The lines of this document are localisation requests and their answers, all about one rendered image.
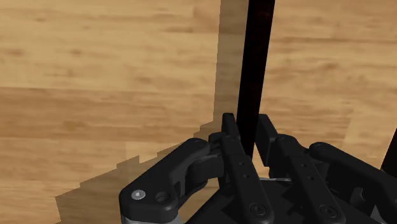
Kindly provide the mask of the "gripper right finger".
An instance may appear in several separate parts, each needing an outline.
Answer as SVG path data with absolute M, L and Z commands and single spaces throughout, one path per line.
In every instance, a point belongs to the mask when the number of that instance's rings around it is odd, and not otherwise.
M 347 212 L 328 184 L 361 188 L 364 200 L 377 207 L 387 224 L 397 224 L 397 178 L 328 144 L 304 148 L 293 136 L 279 134 L 270 118 L 260 114 L 255 143 L 270 170 L 288 174 L 303 208 L 314 224 L 347 224 Z

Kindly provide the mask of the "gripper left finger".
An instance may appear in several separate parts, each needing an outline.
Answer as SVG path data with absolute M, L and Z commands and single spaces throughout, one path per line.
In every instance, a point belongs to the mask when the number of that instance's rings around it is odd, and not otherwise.
M 210 179 L 216 193 L 186 222 L 179 209 Z M 208 140 L 190 138 L 119 194 L 122 224 L 274 224 L 275 214 L 231 113 Z

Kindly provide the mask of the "black furniture leg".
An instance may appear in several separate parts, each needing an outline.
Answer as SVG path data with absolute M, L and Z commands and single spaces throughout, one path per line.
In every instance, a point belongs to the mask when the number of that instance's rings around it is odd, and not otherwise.
M 245 154 L 252 157 L 260 111 L 275 0 L 249 0 L 237 105 L 237 126 Z
M 397 128 L 393 134 L 380 169 L 397 178 Z

